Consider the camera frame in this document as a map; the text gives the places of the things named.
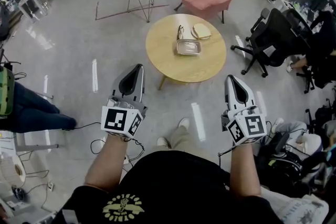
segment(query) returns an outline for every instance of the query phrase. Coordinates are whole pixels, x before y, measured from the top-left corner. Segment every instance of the bread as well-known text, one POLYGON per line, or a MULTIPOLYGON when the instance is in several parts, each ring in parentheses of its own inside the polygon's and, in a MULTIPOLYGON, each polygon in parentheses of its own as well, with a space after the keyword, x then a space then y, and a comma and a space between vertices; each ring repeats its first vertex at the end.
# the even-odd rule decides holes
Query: bread
POLYGON ((204 24, 195 24, 193 29, 199 39, 208 38, 211 36, 209 28, 207 28, 204 24))

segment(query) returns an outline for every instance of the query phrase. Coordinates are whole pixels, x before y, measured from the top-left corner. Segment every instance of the eyeglasses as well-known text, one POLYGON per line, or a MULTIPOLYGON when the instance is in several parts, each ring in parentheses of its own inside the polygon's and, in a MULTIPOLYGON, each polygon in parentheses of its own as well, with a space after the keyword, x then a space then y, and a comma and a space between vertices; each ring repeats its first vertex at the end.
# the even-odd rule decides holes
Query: eyeglasses
POLYGON ((179 29, 177 31, 177 40, 182 39, 183 38, 183 33, 184 33, 184 28, 183 28, 182 25, 180 25, 178 28, 179 29))

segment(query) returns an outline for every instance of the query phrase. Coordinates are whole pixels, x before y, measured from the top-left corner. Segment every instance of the round wooden table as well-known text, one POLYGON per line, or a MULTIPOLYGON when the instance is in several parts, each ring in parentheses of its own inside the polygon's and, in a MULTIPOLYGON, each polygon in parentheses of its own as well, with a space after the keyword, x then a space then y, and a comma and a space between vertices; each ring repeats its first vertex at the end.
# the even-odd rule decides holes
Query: round wooden table
POLYGON ((166 78, 182 83, 208 80, 222 69, 226 60, 225 42, 218 30, 206 20, 188 14, 170 15, 156 22, 147 34, 146 50, 153 65, 163 74, 159 90, 166 78), (184 28, 184 39, 195 39, 191 29, 197 23, 206 25, 211 37, 200 40, 201 53, 198 56, 178 55, 179 26, 184 28))

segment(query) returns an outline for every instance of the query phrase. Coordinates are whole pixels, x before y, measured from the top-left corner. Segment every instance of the gray floor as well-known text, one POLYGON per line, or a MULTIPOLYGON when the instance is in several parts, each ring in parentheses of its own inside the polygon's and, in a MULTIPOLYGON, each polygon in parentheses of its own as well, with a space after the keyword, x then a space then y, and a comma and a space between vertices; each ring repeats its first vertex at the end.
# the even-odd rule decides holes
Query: gray floor
MULTIPOLYGON (((187 86, 167 83, 162 91, 158 91, 161 76, 146 55, 146 34, 157 20, 174 14, 173 8, 180 1, 155 0, 155 5, 169 6, 154 9, 151 22, 146 23, 141 11, 99 19, 124 11, 127 0, 53 0, 48 16, 34 24, 27 20, 21 22, 15 37, 5 45, 5 54, 12 61, 22 62, 21 66, 16 66, 16 71, 28 74, 27 78, 20 80, 25 86, 42 92, 47 76, 48 93, 55 96, 53 103, 62 113, 76 118, 78 126, 100 121, 101 107, 111 93, 114 78, 133 64, 143 64, 146 72, 143 102, 149 110, 136 134, 138 140, 149 150, 158 137, 168 135, 181 118, 189 116, 192 118, 192 135, 216 162, 217 153, 232 145, 229 134, 222 133, 220 123, 220 115, 226 109, 224 80, 228 74, 243 79, 255 93, 262 93, 267 119, 272 122, 278 117, 305 121, 306 108, 315 111, 331 96, 332 85, 304 94, 304 81, 294 72, 288 74, 286 63, 279 68, 269 67, 266 79, 261 77, 258 65, 254 65, 245 76, 240 74, 248 60, 229 48, 237 44, 236 35, 242 40, 249 35, 249 29, 264 7, 273 7, 265 0, 233 0, 225 12, 224 25, 219 15, 210 20, 222 34, 227 47, 226 63, 217 76, 187 86), (97 60, 99 85, 95 93, 92 92, 94 59, 97 60), (198 132, 195 127, 192 103, 197 103, 202 113, 206 135, 202 141, 198 139, 201 131, 198 132)), ((179 13, 188 11, 181 7, 179 13)), ((50 153, 37 153, 41 159, 40 166, 50 169, 48 178, 55 183, 54 192, 48 194, 47 208, 59 209, 74 188, 82 184, 95 158, 90 151, 90 143, 105 135, 98 125, 72 132, 50 131, 51 143, 59 143, 61 148, 50 153)), ((32 144, 46 143, 45 132, 27 136, 32 144)), ((99 150, 99 146, 99 143, 95 145, 95 149, 99 150)), ((140 150, 133 142, 129 143, 130 156, 138 155, 140 150)), ((229 169, 229 164, 230 154, 227 154, 222 157, 222 167, 229 169)), ((45 199, 43 189, 32 193, 36 203, 41 204, 45 199)))

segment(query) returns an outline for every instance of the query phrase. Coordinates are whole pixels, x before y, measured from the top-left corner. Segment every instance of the white plate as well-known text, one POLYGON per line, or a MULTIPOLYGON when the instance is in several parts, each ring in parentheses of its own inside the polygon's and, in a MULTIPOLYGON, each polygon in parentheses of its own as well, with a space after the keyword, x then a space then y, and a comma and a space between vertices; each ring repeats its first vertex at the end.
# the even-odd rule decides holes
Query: white plate
POLYGON ((191 28, 191 34, 193 35, 193 37, 194 38, 196 38, 196 39, 200 39, 200 40, 207 40, 207 39, 209 39, 210 37, 205 37, 205 38, 198 38, 197 37, 197 34, 195 33, 195 31, 194 31, 194 28, 191 28))

